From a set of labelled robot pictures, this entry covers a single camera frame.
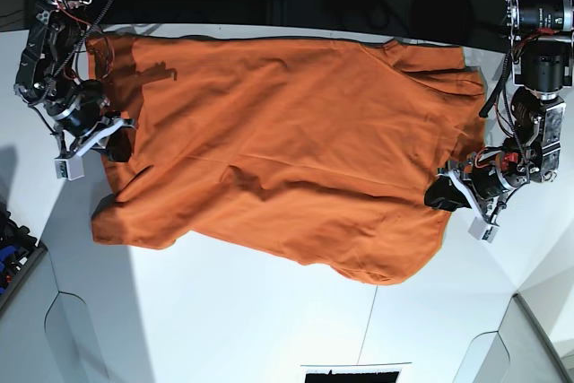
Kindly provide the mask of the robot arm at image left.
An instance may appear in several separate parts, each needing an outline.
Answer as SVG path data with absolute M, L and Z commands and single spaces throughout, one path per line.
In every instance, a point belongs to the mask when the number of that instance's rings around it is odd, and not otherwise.
M 131 212 L 233 190 L 420 206 L 483 96 L 456 47 L 106 33 L 81 5 L 37 0 L 14 90 L 54 120 L 57 175 L 98 152 Z

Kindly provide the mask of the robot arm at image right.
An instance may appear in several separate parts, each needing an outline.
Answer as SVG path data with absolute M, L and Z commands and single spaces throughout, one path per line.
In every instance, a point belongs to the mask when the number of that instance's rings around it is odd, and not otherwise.
M 487 228 L 520 188 L 555 178 L 566 104 L 573 85 L 573 0 L 506 0 L 509 49 L 500 78 L 479 112 L 503 107 L 505 141 L 466 161 L 450 161 L 427 189 L 424 203 L 454 212 L 470 208 Z

